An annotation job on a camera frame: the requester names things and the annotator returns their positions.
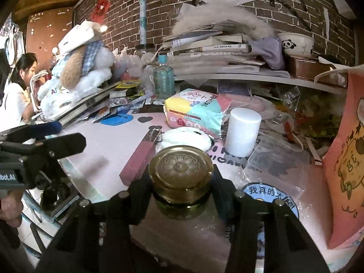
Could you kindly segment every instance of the white candle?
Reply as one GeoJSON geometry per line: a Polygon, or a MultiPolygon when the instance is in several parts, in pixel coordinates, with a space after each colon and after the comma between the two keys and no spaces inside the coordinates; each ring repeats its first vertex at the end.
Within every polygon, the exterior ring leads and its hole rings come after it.
{"type": "Polygon", "coordinates": [[[247,157],[254,149],[262,117],[256,111],[235,108],[230,112],[225,149],[237,157],[247,157]]]}

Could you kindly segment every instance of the plastic water bottle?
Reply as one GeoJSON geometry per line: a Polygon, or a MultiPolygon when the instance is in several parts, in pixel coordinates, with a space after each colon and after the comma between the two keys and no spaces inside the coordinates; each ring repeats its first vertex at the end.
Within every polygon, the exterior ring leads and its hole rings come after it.
{"type": "Polygon", "coordinates": [[[157,99],[167,99],[174,95],[174,73],[167,65],[167,56],[159,55],[159,66],[154,68],[154,86],[157,99]]]}

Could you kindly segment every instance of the tissue pack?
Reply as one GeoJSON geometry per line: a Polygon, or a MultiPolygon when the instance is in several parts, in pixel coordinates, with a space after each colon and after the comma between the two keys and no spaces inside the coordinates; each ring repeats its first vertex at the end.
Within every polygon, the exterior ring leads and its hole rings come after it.
{"type": "Polygon", "coordinates": [[[225,96],[188,88],[165,101],[164,113],[172,128],[195,127],[218,139],[230,103],[225,96]]]}

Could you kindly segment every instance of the blue bottle cap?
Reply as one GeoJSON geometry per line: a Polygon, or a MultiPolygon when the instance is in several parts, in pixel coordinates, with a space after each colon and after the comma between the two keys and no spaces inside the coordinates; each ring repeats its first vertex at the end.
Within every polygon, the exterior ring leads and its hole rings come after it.
{"type": "Polygon", "coordinates": [[[159,63],[167,63],[167,56],[166,55],[159,55],[158,59],[159,59],[159,63]]]}

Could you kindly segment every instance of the panda print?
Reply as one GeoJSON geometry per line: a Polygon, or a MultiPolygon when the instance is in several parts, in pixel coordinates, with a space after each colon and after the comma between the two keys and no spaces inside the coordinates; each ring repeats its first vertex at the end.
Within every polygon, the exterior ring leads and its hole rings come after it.
{"type": "Polygon", "coordinates": [[[288,39],[288,40],[284,40],[283,41],[283,48],[284,49],[293,49],[295,48],[297,45],[295,43],[293,43],[291,41],[291,39],[288,39]]]}

